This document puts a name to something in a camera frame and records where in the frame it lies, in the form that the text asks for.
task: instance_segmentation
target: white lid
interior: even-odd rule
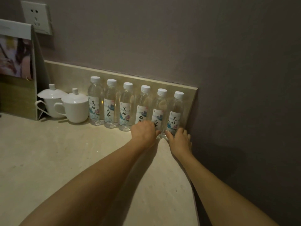
[[[64,91],[56,89],[54,84],[49,84],[49,89],[45,89],[38,93],[39,98],[43,99],[58,99],[67,95]]]
[[[111,87],[115,87],[117,85],[117,81],[115,79],[108,79],[107,85]]]
[[[151,90],[150,86],[143,85],[141,86],[141,92],[148,93]]]
[[[180,92],[180,91],[176,91],[175,92],[175,98],[177,99],[183,99],[184,97],[184,93],[183,92]]]
[[[76,103],[83,103],[88,101],[88,96],[78,93],[77,88],[72,89],[72,93],[69,93],[62,97],[62,102],[68,104],[76,104]]]
[[[133,83],[124,83],[123,88],[124,89],[133,89]]]
[[[98,76],[92,76],[92,77],[90,78],[90,81],[91,81],[92,83],[100,83],[100,77],[98,77]]]
[[[165,97],[167,94],[167,90],[166,89],[158,89],[158,93],[159,96],[161,97]]]

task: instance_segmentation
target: countertop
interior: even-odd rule
[[[70,179],[130,138],[130,132],[103,125],[2,114],[0,225],[21,223]],[[166,140],[140,157],[102,225],[198,225],[189,179]]]

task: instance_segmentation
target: backsplash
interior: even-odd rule
[[[117,80],[118,90],[123,89],[124,82],[131,82],[134,85],[134,93],[137,96],[141,92],[142,85],[151,87],[151,96],[154,98],[159,88],[167,90],[168,101],[174,97],[175,91],[181,91],[184,95],[184,113],[182,126],[186,126],[188,116],[197,92],[196,87],[185,86],[176,83],[163,82],[153,79],[141,78],[127,74],[114,73],[110,71],[97,70],[92,68],[80,67],[75,65],[45,61],[45,66],[57,89],[70,93],[72,88],[78,88],[80,93],[87,95],[91,76],[99,76],[102,85],[106,87],[108,79]]]

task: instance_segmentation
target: white mug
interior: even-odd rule
[[[57,102],[62,102],[62,100],[60,98],[56,98],[56,99],[44,99],[44,101],[36,101],[36,108],[38,110],[41,110],[42,112],[46,113],[47,115],[53,117],[53,118],[63,118],[65,117],[65,115],[63,115],[62,113],[57,113],[54,109],[54,104]],[[42,110],[41,108],[38,107],[39,103],[43,103],[46,106],[47,112],[45,110]]]
[[[65,114],[58,112],[60,107],[65,108]],[[57,113],[66,116],[72,123],[84,122],[89,116],[89,102],[74,104],[57,102],[54,104],[54,109]]]

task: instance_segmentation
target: mug handle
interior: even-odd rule
[[[38,103],[43,103],[45,106],[46,106],[46,103],[43,101],[36,101],[35,105],[38,110],[41,110],[43,113],[46,113],[48,116],[50,116],[45,110],[42,110],[41,108],[38,107]]]
[[[54,108],[57,107],[57,106],[62,106],[62,107],[65,109],[63,103],[61,103],[61,102],[56,102],[55,105],[54,105]],[[58,114],[64,115],[64,116],[66,117],[66,114],[64,114],[64,113],[59,113],[56,109],[55,109],[55,111],[56,111]]]

